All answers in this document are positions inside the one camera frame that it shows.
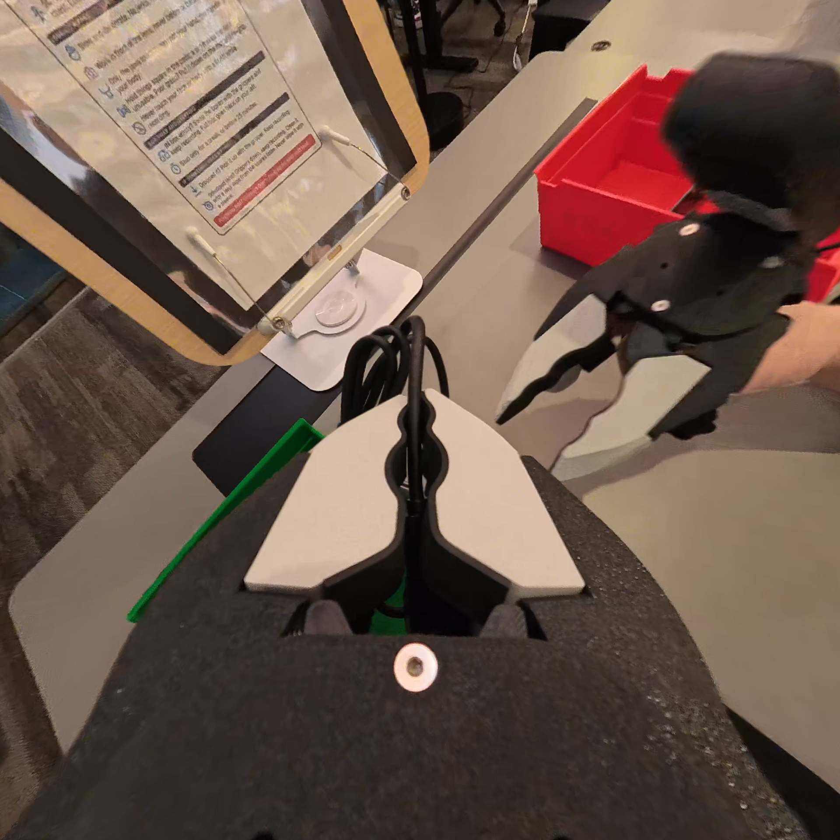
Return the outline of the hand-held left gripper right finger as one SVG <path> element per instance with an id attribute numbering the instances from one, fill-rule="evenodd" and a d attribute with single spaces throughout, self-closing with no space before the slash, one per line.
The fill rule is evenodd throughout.
<path id="1" fill-rule="evenodd" d="M 446 601 L 575 596 L 585 582 L 517 450 L 433 388 L 423 577 Z"/>

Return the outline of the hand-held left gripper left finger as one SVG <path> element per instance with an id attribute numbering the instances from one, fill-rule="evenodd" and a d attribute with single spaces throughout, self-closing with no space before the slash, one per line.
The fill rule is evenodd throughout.
<path id="1" fill-rule="evenodd" d="M 324 595 L 399 548 L 406 406 L 406 396 L 397 395 L 311 450 L 245 574 L 247 590 Z"/>

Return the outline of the person's right forearm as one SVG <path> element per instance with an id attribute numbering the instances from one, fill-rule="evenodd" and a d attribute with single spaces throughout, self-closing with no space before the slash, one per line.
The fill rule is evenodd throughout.
<path id="1" fill-rule="evenodd" d="M 839 306 L 801 302 L 782 307 L 784 335 L 762 357 L 742 394 L 810 383 L 839 392 Z"/>

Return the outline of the black cabinet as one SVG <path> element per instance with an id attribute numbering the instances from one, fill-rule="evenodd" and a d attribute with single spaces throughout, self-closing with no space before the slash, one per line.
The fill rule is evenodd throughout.
<path id="1" fill-rule="evenodd" d="M 532 15 L 529 59 L 549 51 L 564 51 L 610 1 L 538 1 Z"/>

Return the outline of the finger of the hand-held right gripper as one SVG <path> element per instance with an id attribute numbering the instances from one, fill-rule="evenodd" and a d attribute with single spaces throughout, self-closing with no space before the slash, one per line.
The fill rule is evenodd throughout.
<path id="1" fill-rule="evenodd" d="M 576 480 L 646 448 L 654 428 L 710 371 L 684 354 L 636 362 L 624 375 L 616 399 L 558 454 L 552 476 L 562 482 Z"/>
<path id="2" fill-rule="evenodd" d="M 591 373 L 614 356 L 619 299 L 605 303 L 590 295 L 541 331 L 515 368 L 500 398 L 496 424 L 522 413 L 540 395 L 561 392 L 582 373 Z"/>

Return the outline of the black desk mat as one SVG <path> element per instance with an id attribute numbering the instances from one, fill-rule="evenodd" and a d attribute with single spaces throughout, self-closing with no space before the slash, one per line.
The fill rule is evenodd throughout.
<path id="1" fill-rule="evenodd" d="M 310 424 L 340 397 L 340 384 L 315 392 L 273 366 L 192 452 L 194 465 L 224 496 L 298 420 Z"/>

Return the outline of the black desk leg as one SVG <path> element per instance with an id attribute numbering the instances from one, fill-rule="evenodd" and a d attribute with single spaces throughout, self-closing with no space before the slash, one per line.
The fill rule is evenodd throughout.
<path id="1" fill-rule="evenodd" d="M 395 17 L 400 20 L 404 29 L 407 29 L 408 23 L 421 27 L 425 49 L 421 53 L 421 59 L 425 69 L 447 71 L 456 75 L 465 75 L 477 70 L 477 58 L 445 54 L 444 26 L 463 3 L 445 2 L 443 11 L 438 9 L 438 2 L 435 1 L 387 3 L 389 8 L 396 12 Z"/>

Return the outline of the green plastic tray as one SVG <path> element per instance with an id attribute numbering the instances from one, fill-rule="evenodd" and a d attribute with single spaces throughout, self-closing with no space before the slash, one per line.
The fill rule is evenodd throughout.
<path id="1" fill-rule="evenodd" d="M 175 569 L 220 522 L 252 496 L 268 479 L 282 471 L 295 457 L 308 453 L 324 438 L 325 434 L 319 432 L 309 422 L 302 418 L 298 419 L 184 543 L 178 554 L 158 573 L 139 600 L 129 609 L 126 620 L 131 624 L 136 624 Z M 406 633 L 403 597 L 404 583 L 400 583 L 393 595 L 375 610 L 371 619 L 370 633 L 372 635 L 397 636 Z"/>

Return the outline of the black round stand base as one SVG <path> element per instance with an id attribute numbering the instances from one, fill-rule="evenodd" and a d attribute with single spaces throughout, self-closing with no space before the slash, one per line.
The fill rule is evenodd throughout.
<path id="1" fill-rule="evenodd" d="M 453 91 L 428 91 L 420 97 L 419 107 L 426 123 L 432 153 L 438 153 L 450 145 L 465 127 L 465 104 Z"/>

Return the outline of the red plastic bin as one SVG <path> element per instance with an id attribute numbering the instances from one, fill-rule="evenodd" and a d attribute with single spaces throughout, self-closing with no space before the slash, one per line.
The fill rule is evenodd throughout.
<path id="1" fill-rule="evenodd" d="M 666 117 L 695 74 L 636 68 L 536 167 L 543 247 L 599 266 L 689 214 L 741 209 L 783 221 L 780 208 L 697 184 L 665 141 Z"/>

